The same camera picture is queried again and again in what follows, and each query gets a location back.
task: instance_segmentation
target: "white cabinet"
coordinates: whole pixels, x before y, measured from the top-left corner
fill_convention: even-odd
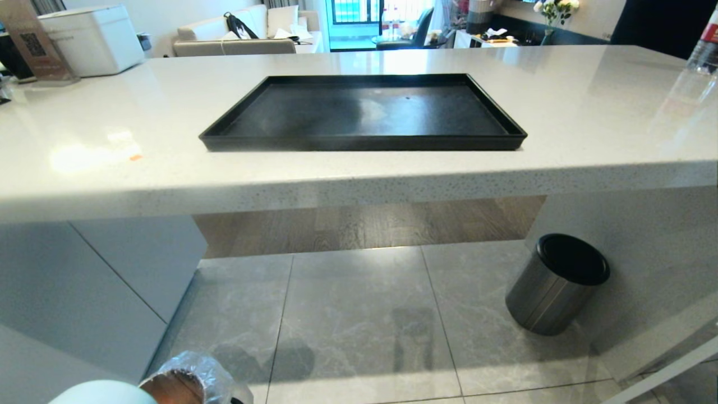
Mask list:
[[[164,330],[68,223],[0,225],[3,404],[45,403],[102,377],[138,382]]]
[[[92,248],[152,310],[172,319],[207,249],[190,216],[73,221]]]
[[[466,29],[456,31],[454,49],[467,49],[469,47],[471,47],[471,35],[466,33]]]

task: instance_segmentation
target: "black trash can lid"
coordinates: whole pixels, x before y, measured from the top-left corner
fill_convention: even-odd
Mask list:
[[[610,276],[606,259],[581,239],[566,234],[547,234],[536,243],[536,252],[556,275],[579,285],[600,285]]]

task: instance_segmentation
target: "qr code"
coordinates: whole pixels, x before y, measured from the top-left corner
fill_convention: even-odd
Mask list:
[[[25,42],[25,46],[30,51],[30,55],[35,58],[41,56],[47,56],[45,49],[40,44],[40,40],[37,39],[37,35],[30,32],[29,34],[20,34],[22,41]]]

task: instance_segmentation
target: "plastic bag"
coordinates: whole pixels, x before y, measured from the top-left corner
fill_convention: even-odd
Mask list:
[[[232,400],[235,381],[212,357],[184,351],[165,362],[157,373],[143,381],[140,386],[167,375],[184,375],[189,379],[197,380],[202,386],[203,404],[230,404]]]

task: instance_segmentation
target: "light blue object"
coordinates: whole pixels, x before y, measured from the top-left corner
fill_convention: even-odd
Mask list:
[[[137,386],[115,380],[94,380],[70,387],[50,404],[157,404]]]

